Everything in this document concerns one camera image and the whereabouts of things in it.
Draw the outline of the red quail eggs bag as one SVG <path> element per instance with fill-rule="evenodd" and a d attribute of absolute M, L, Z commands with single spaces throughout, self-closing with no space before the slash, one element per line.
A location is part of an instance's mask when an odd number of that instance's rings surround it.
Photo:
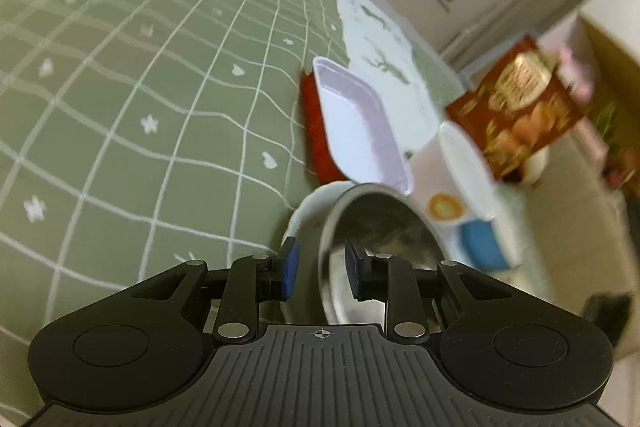
<path fill-rule="evenodd" d="M 475 142 L 497 180 L 520 169 L 584 118 L 529 35 L 445 112 Z"/>

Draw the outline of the white round ornament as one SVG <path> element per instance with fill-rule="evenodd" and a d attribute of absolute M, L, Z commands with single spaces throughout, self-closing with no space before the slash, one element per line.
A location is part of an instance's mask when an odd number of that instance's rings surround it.
<path fill-rule="evenodd" d="M 535 187 L 541 182 L 542 174 L 549 164 L 549 156 L 549 147 L 544 147 L 523 162 L 520 167 L 523 186 Z"/>

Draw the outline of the stainless steel bowl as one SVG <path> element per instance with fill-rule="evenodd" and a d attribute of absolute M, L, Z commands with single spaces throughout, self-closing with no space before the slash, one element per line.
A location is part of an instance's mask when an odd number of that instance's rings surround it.
<path fill-rule="evenodd" d="M 330 324 L 384 323 L 383 303 L 360 303 L 352 295 L 345 262 L 346 239 L 357 239 L 371 255 L 398 256 L 418 269 L 434 270 L 448 258 L 435 229 L 409 197 L 380 184 L 350 188 L 331 208 L 320 235 L 319 291 Z"/>

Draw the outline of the white ceramic plate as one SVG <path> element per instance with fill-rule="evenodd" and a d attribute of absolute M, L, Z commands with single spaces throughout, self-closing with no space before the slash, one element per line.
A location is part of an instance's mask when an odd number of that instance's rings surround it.
<path fill-rule="evenodd" d="M 318 251 L 326 218 L 340 197 L 354 186 L 354 182 L 337 181 L 321 185 L 307 195 L 288 220 L 281 243 L 295 237 L 300 246 Z"/>

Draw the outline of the white paper bowl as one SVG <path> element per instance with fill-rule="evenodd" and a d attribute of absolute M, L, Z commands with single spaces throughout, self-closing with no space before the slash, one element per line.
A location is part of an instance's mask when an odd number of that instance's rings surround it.
<path fill-rule="evenodd" d="M 411 196 L 440 227 L 491 221 L 497 214 L 495 182 L 469 135 L 444 121 L 433 138 L 409 159 Z"/>

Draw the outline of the green checked tablecloth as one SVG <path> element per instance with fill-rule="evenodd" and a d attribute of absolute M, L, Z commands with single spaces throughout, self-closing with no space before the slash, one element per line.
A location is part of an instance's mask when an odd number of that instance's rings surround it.
<path fill-rule="evenodd" d="M 462 90 L 401 27 L 439 116 Z M 177 263 L 267 254 L 317 187 L 299 102 L 336 0 L 1 0 L 1 417 L 57 317 Z"/>

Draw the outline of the white deer table runner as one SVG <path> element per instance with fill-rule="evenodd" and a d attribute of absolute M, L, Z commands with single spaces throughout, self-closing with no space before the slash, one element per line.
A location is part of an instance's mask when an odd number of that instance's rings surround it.
<path fill-rule="evenodd" d="M 442 117 L 427 93 L 400 27 L 370 0 L 336 0 L 348 68 L 381 98 L 390 127 L 406 154 L 435 134 Z"/>

